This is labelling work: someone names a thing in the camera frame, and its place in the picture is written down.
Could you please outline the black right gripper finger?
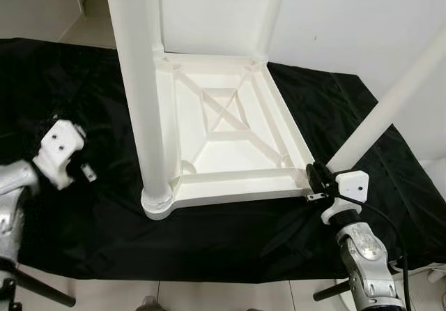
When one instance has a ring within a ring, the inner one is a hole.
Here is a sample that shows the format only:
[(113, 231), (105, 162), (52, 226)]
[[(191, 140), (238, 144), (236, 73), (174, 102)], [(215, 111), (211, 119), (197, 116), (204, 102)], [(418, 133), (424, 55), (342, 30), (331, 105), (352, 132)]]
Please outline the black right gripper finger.
[(329, 190), (334, 186), (334, 174), (322, 163), (309, 163), (307, 177), (312, 190)]

